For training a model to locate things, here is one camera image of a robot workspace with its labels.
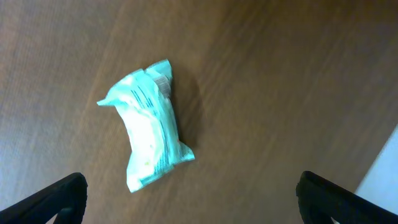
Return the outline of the green wet wipes packet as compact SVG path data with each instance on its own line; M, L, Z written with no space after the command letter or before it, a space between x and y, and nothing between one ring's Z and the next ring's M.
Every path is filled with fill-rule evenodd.
M138 69L115 83L98 106L113 106L129 137L126 183L136 192L174 167L195 158L179 140L171 103L172 66L165 59Z

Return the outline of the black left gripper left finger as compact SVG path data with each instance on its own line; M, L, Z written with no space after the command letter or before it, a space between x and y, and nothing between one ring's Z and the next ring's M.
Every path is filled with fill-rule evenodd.
M1 223L77 223L83 221L88 184L72 173L1 211Z

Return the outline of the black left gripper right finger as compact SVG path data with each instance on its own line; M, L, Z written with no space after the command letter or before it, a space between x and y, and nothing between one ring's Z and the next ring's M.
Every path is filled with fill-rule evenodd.
M304 224L397 223L396 214L310 171L302 173L295 191Z

